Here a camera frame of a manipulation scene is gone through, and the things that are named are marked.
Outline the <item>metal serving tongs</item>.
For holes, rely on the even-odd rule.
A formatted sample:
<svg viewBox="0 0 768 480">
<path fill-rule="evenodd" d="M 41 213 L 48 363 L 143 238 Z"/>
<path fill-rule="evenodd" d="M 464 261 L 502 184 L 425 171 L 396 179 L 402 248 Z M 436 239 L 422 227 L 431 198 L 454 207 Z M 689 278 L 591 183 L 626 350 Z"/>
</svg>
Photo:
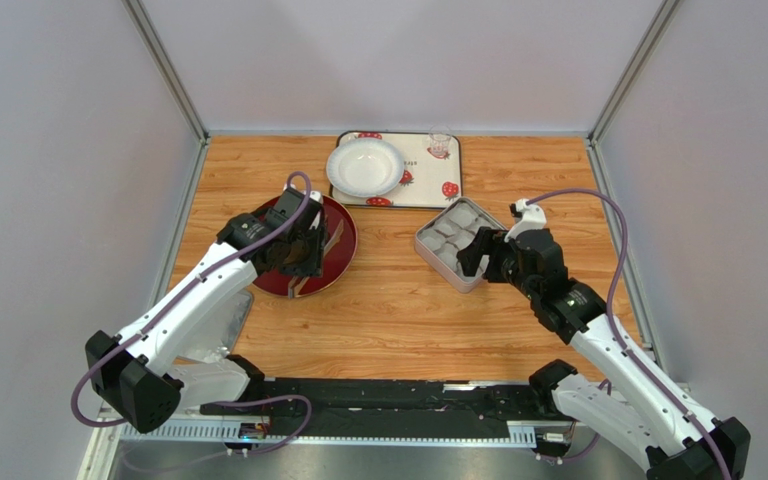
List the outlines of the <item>metal serving tongs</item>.
<svg viewBox="0 0 768 480">
<path fill-rule="evenodd" d="M 326 258 L 334 246 L 339 242 L 341 236 L 345 230 L 345 221 L 340 220 L 335 228 L 334 232 L 329 236 L 327 243 L 323 249 L 323 258 Z M 296 298 L 300 291 L 304 288 L 306 283 L 310 280 L 310 277 L 294 277 L 288 284 L 287 296 L 289 299 Z"/>
</svg>

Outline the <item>pink chocolate tin box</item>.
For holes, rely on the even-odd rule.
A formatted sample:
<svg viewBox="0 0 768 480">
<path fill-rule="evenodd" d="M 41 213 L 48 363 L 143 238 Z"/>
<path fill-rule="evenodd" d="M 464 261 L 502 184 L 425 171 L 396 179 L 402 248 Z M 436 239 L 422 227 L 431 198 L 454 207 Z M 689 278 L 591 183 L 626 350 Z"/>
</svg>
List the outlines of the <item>pink chocolate tin box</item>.
<svg viewBox="0 0 768 480">
<path fill-rule="evenodd" d="M 470 245 L 480 227 L 504 228 L 472 199 L 461 197 L 421 227 L 414 237 L 416 253 L 462 294 L 470 293 L 484 282 L 486 258 L 482 259 L 474 276 L 465 275 L 457 259 L 457 253 Z"/>
</svg>

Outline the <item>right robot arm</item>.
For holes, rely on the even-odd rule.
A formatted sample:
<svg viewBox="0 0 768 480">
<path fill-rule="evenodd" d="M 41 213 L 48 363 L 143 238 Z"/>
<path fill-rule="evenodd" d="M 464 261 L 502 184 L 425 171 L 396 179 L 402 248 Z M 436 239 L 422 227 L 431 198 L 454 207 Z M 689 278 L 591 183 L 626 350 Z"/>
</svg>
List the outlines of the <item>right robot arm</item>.
<svg viewBox="0 0 768 480">
<path fill-rule="evenodd" d="M 570 277 L 547 229 L 515 238 L 482 227 L 457 254 L 464 273 L 515 287 L 539 323 L 586 357 L 619 398 L 557 360 L 529 379 L 555 411 L 582 421 L 634 460 L 650 479 L 740 479 L 750 433 L 720 420 L 678 387 L 608 311 L 588 285 Z"/>
</svg>

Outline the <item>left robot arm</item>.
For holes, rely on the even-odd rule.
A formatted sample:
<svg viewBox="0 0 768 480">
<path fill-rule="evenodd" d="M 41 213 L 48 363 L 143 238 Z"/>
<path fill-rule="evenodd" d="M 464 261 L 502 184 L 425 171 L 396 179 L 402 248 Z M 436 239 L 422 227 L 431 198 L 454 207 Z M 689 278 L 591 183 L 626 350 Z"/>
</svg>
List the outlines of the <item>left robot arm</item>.
<svg viewBox="0 0 768 480">
<path fill-rule="evenodd" d="M 319 276 L 327 228 L 323 196 L 294 186 L 231 218 L 199 263 L 147 313 L 85 344 L 90 384 L 122 422 L 149 433 L 174 414 L 242 399 L 251 366 L 230 354 L 249 285 L 270 272 Z"/>
</svg>

